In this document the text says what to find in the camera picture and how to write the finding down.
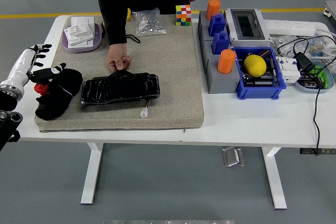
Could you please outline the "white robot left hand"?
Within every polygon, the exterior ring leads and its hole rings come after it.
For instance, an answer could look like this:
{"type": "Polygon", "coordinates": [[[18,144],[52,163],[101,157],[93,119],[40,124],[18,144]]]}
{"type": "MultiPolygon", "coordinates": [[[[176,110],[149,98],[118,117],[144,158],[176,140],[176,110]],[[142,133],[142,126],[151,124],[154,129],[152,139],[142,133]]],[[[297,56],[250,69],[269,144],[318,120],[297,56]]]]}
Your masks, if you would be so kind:
{"type": "Polygon", "coordinates": [[[5,81],[1,82],[1,85],[10,85],[14,87],[24,86],[29,80],[33,83],[42,83],[47,80],[51,80],[57,77],[62,71],[64,71],[66,64],[61,63],[51,68],[44,68],[36,71],[32,71],[33,66],[42,67],[43,64],[37,62],[39,58],[45,58],[42,55],[43,52],[48,52],[50,44],[37,44],[28,49],[25,49],[15,62],[9,76],[5,81]]]}

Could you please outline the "person's right hand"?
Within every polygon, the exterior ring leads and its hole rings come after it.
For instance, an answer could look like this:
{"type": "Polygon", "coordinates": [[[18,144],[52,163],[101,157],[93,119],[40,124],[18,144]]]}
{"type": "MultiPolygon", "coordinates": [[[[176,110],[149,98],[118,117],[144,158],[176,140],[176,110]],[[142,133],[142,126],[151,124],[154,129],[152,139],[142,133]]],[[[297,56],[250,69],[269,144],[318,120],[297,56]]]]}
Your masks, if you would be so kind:
{"type": "Polygon", "coordinates": [[[128,56],[127,44],[109,46],[106,64],[111,73],[117,70],[127,70],[131,64],[131,60],[131,56],[128,56]]]}

